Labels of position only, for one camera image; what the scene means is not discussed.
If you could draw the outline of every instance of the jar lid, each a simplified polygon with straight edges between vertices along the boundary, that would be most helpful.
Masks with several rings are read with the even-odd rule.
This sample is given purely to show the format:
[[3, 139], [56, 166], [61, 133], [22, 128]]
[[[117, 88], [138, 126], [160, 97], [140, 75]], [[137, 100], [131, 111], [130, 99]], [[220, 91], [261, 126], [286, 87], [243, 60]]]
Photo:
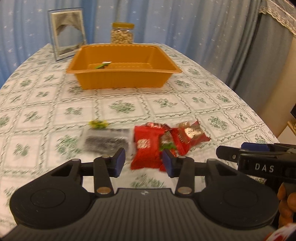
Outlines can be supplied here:
[[133, 23], [113, 23], [113, 28], [134, 28], [135, 25]]

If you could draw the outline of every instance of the silver picture frame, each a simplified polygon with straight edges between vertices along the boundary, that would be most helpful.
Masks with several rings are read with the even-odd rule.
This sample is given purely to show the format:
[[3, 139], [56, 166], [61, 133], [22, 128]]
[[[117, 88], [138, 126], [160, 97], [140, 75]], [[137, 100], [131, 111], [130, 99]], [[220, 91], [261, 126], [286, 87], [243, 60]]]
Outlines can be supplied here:
[[[49, 10], [48, 19], [51, 42], [56, 61], [75, 55], [82, 45], [87, 44], [83, 25], [82, 8]], [[63, 31], [67, 32], [66, 29], [69, 28], [74, 30], [75, 37], [65, 36], [65, 34], [63, 34], [63, 39], [61, 40], [59, 38], [62, 35], [61, 33]]]

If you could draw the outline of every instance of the white floral tablecloth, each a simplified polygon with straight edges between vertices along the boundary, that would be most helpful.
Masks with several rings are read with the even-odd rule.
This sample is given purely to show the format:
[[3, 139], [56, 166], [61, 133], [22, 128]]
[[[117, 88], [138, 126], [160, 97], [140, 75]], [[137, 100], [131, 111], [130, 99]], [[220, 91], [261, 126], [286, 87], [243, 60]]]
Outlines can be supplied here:
[[[82, 90], [74, 75], [65, 73], [71, 59], [55, 62], [50, 44], [25, 61], [0, 90], [0, 235], [15, 225], [9, 210], [13, 192], [71, 158], [90, 162], [77, 141], [90, 120], [107, 120], [114, 128], [148, 121], [173, 125], [198, 119], [212, 139], [188, 153], [195, 161], [216, 158], [219, 145], [278, 142], [258, 115], [214, 75], [178, 51], [159, 45], [183, 72], [162, 88]], [[196, 177], [196, 191], [205, 187]], [[112, 178], [114, 188], [168, 187], [177, 179], [156, 169], [131, 171]], [[91, 177], [83, 186], [93, 191]]]

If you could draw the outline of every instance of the orange plastic tray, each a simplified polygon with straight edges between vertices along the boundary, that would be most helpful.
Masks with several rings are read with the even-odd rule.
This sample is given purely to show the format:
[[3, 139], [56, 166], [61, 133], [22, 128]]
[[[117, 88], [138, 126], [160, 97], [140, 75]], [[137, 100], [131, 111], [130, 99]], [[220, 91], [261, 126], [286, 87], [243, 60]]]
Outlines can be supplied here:
[[[112, 63], [104, 69], [96, 67]], [[67, 73], [75, 74], [83, 89], [162, 87], [181, 69], [155, 45], [84, 45]]]

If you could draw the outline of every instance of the metal screw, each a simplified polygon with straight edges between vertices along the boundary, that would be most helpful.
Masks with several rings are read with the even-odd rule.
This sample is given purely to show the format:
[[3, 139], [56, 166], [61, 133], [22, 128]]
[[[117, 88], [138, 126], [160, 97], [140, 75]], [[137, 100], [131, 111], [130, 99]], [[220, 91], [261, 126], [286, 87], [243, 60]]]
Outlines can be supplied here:
[[96, 190], [97, 193], [100, 194], [109, 194], [111, 192], [111, 188], [109, 187], [100, 187]]
[[190, 187], [178, 188], [178, 193], [181, 193], [181, 194], [190, 194], [191, 192], [192, 192], [192, 189]]

